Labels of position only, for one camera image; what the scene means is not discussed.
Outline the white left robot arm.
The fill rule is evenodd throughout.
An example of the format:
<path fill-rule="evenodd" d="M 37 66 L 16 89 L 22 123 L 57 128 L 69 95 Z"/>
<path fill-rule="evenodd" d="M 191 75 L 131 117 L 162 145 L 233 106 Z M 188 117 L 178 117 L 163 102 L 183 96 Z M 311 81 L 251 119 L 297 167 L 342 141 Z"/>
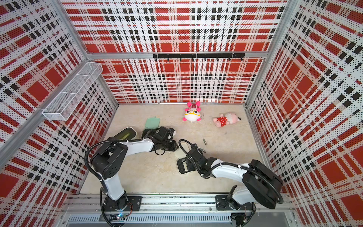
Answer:
<path fill-rule="evenodd" d="M 92 145 L 86 151 L 85 166 L 100 181 L 101 194 L 106 195 L 100 202 L 103 211 L 140 210 L 137 203 L 141 197 L 128 197 L 118 176 L 123 161 L 127 156 L 144 152 L 175 152 L 179 148 L 173 139 L 175 134 L 174 128 L 148 129 L 139 139 L 122 140 L 117 135 Z"/>

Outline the green nail kit case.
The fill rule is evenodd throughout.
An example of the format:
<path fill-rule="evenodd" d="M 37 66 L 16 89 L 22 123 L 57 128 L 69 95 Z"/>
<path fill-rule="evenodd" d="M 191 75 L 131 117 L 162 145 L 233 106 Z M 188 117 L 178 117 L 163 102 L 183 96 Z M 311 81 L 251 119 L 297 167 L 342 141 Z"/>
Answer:
<path fill-rule="evenodd" d="M 160 119 L 156 117 L 151 117 L 146 120 L 145 128 L 146 129 L 156 129 L 159 127 Z"/>

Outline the cream nail kit case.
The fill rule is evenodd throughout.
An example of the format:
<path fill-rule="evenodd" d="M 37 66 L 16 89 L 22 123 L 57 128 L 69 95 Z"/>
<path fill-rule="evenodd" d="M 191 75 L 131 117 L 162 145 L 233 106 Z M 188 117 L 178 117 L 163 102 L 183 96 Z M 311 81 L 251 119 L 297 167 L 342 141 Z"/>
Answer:
<path fill-rule="evenodd" d="M 195 167 L 191 160 L 187 157 L 177 160 L 177 167 L 180 174 L 187 174 L 189 172 L 195 171 Z"/>

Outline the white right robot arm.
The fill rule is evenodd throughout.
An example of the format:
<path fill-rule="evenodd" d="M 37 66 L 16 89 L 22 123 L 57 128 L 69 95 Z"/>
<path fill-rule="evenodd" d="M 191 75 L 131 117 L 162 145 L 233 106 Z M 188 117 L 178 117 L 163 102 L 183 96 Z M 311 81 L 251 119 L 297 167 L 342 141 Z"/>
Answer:
<path fill-rule="evenodd" d="M 186 163 L 192 165 L 192 171 L 204 179 L 226 178 L 242 182 L 245 188 L 234 185 L 228 196 L 218 206 L 229 210 L 241 210 L 247 203 L 259 203 L 275 209 L 277 204 L 283 204 L 281 195 L 282 179 L 273 173 L 260 161 L 254 159 L 248 164 L 224 162 L 217 158 L 206 158 L 197 144 L 180 139 L 179 148 L 186 155 Z"/>

